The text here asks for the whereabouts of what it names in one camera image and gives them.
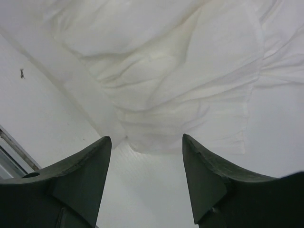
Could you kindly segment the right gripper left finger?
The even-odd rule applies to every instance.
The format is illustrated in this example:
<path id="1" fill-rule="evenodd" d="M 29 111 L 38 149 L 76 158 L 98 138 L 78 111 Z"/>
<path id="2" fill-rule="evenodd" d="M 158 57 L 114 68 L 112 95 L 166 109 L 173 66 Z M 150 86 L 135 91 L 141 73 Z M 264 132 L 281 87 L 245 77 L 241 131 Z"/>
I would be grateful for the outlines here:
<path id="1" fill-rule="evenodd" d="M 105 136 L 59 162 L 0 182 L 2 228 L 95 228 L 111 157 Z"/>

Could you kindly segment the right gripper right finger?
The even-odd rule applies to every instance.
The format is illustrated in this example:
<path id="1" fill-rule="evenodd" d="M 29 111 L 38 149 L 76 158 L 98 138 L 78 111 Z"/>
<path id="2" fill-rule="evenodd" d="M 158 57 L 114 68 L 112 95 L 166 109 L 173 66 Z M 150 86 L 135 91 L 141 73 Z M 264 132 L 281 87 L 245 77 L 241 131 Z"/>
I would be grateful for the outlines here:
<path id="1" fill-rule="evenodd" d="M 201 228 L 301 228 L 304 174 L 274 178 L 246 170 L 191 136 L 182 155 L 194 222 Z"/>

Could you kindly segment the white ruffled skirt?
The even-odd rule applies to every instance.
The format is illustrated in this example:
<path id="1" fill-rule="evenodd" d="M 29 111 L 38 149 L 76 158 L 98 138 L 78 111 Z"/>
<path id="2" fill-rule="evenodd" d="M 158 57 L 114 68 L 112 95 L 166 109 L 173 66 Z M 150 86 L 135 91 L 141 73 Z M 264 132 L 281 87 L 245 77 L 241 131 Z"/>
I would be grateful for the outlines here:
<path id="1" fill-rule="evenodd" d="M 304 83 L 301 0 L 3 0 L 0 33 L 137 152 L 243 154 L 254 89 Z"/>

